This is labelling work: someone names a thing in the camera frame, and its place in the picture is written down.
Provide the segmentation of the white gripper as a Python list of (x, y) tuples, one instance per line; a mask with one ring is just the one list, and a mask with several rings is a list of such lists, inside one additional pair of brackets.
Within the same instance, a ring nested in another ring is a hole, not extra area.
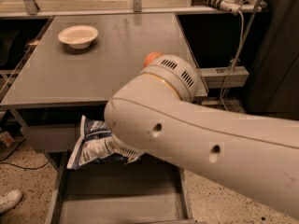
[(116, 152), (118, 152), (119, 154), (121, 154), (122, 156), (124, 156), (124, 157), (137, 158), (137, 157), (140, 157), (144, 154), (143, 151), (141, 151), (139, 149), (136, 149), (134, 147), (129, 147), (128, 145), (126, 145), (115, 134), (111, 135), (111, 142), (112, 142), (112, 146), (113, 146), (114, 150)]

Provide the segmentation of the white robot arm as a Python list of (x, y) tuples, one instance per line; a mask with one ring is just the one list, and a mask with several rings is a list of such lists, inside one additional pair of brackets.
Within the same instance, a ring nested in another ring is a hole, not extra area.
[(299, 122), (196, 105), (199, 87), (192, 65), (161, 56), (109, 100), (105, 121), (130, 148), (299, 217)]

